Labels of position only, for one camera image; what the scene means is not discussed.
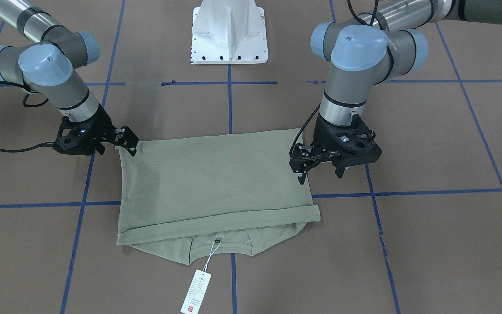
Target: clothing tag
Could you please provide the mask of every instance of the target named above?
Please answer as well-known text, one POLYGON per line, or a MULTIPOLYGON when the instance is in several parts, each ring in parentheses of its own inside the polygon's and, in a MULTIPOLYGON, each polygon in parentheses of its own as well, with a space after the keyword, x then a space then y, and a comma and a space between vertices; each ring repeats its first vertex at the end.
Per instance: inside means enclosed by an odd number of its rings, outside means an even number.
POLYGON ((202 270, 195 271, 193 281, 191 282, 191 286, 189 286, 183 306, 181 306, 183 314, 197 314, 199 312, 205 292, 207 292, 207 287, 209 286, 210 276, 211 274, 202 270))

